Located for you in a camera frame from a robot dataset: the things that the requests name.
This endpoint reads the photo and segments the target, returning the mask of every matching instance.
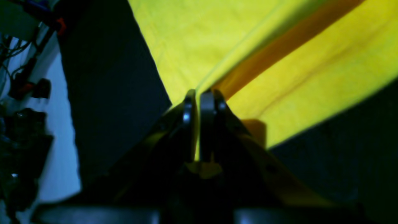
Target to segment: black fabric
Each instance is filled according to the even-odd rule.
[[[396,223],[398,81],[353,108],[275,147],[304,183],[334,201],[362,203],[368,216]]]
[[[61,0],[62,65],[86,186],[171,105],[127,0]]]

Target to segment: black electronic component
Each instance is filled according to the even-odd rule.
[[[45,133],[46,114],[29,108],[0,117],[0,189],[7,215],[17,223],[17,211],[30,207],[36,198],[53,137]]]

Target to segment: yellow fabric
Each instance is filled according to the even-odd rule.
[[[268,148],[398,75],[397,0],[129,2],[172,103],[220,88]]]

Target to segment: dark cloth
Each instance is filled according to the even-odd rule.
[[[171,105],[126,0],[61,0],[59,37],[83,186],[138,143]]]

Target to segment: wire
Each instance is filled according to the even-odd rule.
[[[26,65],[21,65],[19,68],[15,69],[12,73],[11,73],[11,78],[14,80],[15,79],[15,74],[19,71],[25,68]]]
[[[1,66],[6,70],[6,73],[8,74],[8,77],[12,80],[12,76],[10,74],[10,71],[8,70],[8,67],[6,65],[4,65],[3,63],[1,64]]]
[[[17,56],[18,54],[22,53],[29,46],[29,44],[30,44],[30,42],[26,42],[26,44],[24,44],[23,46],[19,47],[19,51],[18,52],[14,53],[14,54],[11,54],[11,55],[7,55],[5,60],[10,59],[10,58],[12,58],[14,56]]]

